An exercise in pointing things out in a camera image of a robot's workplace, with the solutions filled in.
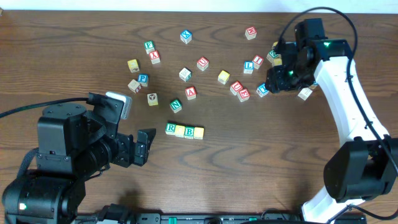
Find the green R block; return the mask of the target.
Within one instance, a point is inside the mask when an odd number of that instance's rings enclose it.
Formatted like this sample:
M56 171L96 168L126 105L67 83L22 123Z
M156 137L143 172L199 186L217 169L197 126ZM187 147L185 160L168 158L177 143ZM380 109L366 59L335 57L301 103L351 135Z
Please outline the green R block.
M176 126L177 126L176 124L167 123L165 127L165 133L168 135L174 135Z

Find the blue T block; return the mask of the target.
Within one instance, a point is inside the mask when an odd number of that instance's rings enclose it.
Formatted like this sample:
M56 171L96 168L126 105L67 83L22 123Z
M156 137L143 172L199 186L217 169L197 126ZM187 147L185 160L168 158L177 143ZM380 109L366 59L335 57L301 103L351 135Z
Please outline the blue T block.
M269 93L269 90L266 88L266 84L262 83L257 87L256 93L262 98Z

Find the yellow block O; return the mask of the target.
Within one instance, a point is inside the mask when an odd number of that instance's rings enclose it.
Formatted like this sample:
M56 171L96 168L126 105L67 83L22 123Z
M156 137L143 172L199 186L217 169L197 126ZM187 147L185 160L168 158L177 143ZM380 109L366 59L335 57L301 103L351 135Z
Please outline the yellow block O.
M176 125L175 126L175 136L178 138L184 138L185 126Z

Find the green B block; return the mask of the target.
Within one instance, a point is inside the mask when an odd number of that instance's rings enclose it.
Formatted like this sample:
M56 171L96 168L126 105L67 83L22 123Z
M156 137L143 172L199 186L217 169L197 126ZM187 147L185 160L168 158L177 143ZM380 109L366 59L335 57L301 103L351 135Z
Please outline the green B block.
M186 126L184 131L185 139L193 139L194 138L194 127Z

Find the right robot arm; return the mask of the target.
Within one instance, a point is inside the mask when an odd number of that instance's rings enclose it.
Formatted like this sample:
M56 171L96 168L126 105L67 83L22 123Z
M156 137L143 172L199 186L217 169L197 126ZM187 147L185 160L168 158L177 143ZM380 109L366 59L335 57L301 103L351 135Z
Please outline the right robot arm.
M343 212L388 194L397 178L397 139L380 123L361 87L353 52L329 39L321 19L295 26L295 41L274 47L282 63L267 72L271 93L318 85L331 109L340 148L323 170L323 188L302 205L311 223L332 223Z

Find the green Z block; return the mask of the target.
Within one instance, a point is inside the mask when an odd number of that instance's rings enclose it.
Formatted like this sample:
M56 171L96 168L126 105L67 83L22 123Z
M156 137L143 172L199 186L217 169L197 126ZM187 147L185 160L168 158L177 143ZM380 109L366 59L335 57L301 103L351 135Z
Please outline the green Z block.
M272 63L275 59L280 58L280 54L275 53L274 50L269 51L267 54L267 60Z

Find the blue D block right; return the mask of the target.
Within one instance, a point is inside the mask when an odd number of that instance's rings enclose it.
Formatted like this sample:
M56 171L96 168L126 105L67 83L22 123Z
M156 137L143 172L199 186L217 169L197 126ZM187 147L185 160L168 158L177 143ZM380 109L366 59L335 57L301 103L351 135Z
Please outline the blue D block right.
M318 83L317 83L317 82L314 82L312 85L309 86L309 88L310 88L311 90L314 90L314 89L316 89L317 86L318 86Z

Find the yellow picture block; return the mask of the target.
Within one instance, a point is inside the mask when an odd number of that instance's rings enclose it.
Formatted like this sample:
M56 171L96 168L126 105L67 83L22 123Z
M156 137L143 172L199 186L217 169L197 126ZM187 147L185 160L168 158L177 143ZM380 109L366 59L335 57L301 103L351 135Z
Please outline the yellow picture block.
M158 96L156 93L150 93L147 95L147 102L149 106L156 106L159 104L158 102Z

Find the blue L block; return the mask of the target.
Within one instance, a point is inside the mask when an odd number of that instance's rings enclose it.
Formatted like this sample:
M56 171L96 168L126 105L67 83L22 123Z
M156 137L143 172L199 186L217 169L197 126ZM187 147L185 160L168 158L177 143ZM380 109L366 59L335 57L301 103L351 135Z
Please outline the blue L block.
M254 71L254 63L253 61L245 61L244 62L244 73L252 74Z

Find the green N block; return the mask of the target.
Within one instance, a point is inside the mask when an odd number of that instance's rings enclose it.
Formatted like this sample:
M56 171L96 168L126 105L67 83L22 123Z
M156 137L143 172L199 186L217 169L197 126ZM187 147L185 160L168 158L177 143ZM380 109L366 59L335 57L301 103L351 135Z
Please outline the green N block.
M170 108L174 113L178 113L179 111L182 110L182 104L178 99L176 99L170 103Z

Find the beige red block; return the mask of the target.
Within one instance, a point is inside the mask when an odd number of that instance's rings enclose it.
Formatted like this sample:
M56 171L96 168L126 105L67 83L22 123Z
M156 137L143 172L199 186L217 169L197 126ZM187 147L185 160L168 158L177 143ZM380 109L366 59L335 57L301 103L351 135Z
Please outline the beige red block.
M137 80L131 80L127 87L133 92L138 93L142 88L142 85Z

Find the blue P block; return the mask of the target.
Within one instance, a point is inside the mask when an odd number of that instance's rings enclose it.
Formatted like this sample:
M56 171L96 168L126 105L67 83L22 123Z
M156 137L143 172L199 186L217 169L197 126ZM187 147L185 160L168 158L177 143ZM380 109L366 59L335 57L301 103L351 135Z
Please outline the blue P block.
M137 81L144 87L149 85L149 76L148 74L140 73L137 77Z

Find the red block top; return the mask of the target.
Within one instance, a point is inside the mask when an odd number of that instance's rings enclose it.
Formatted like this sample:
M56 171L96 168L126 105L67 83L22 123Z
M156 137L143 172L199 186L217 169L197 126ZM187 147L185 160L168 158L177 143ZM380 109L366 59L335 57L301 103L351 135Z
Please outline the red block top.
M257 30L254 26L245 29L245 36L247 40L255 39L257 36Z

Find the red A block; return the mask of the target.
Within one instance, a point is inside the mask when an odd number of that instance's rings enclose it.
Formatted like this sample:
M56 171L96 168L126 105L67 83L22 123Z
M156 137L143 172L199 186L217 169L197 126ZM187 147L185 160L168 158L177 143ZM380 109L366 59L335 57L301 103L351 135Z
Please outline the red A block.
M194 86L185 89L187 100L193 100L197 97L197 92Z

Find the blue X block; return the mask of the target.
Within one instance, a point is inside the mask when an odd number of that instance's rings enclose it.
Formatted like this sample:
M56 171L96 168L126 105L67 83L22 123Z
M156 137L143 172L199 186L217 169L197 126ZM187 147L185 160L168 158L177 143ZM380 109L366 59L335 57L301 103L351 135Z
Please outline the blue X block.
M191 40L192 40L192 33L189 30L184 30L181 34L180 34L180 40L185 43L188 44Z

